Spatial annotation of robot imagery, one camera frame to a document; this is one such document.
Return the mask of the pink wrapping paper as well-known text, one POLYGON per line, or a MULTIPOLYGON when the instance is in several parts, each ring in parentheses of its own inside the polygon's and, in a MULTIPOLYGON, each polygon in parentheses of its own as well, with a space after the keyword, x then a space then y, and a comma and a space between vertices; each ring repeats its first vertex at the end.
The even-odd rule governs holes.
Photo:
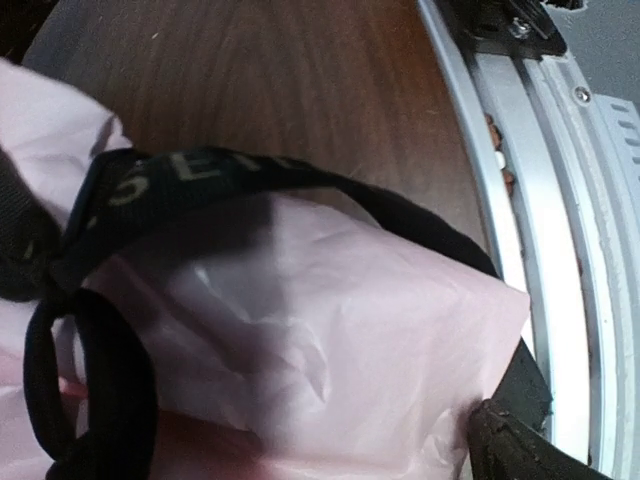
MULTIPOLYGON (((119 118, 1 65, 1 161, 60 227, 119 118)), ((521 342, 526 293, 385 230, 341 191, 217 202, 111 255, 83 282, 151 360, 158 422, 145 479, 453 479, 469 411, 521 342)), ((1 296, 1 475, 50 479, 23 381, 33 301, 1 296)), ((74 319, 51 328, 64 413, 89 426, 74 319)))

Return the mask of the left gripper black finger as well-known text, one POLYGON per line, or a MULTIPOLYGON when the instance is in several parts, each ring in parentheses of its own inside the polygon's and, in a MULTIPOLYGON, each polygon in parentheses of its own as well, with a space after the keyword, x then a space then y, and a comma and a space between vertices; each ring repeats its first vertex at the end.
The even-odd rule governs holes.
POLYGON ((474 479, 566 479, 565 459, 542 436, 551 393, 520 342, 497 391, 469 417, 474 479))

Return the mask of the black ribbon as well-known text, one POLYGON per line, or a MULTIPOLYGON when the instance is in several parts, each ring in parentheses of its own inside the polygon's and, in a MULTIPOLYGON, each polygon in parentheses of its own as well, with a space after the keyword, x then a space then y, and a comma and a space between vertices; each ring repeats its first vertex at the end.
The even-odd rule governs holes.
POLYGON ((60 227, 8 158, 1 161, 1 296, 33 301, 23 381, 35 437, 52 458, 50 479, 145 479, 158 422, 151 360, 138 336, 84 280, 111 255, 157 227, 217 202, 255 193, 330 187, 385 230, 489 276, 496 269, 470 238, 391 191, 278 157, 207 147, 151 157, 98 155, 60 227), (74 319, 84 350, 89 426, 76 434, 58 384, 53 323, 74 319))

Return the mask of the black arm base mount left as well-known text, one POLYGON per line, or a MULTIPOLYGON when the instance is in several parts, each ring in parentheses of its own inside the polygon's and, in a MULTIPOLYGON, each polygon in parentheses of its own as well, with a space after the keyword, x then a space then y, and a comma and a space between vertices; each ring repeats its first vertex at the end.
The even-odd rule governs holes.
POLYGON ((473 1, 469 13, 464 33, 475 52, 541 60, 568 50, 540 1, 473 1))

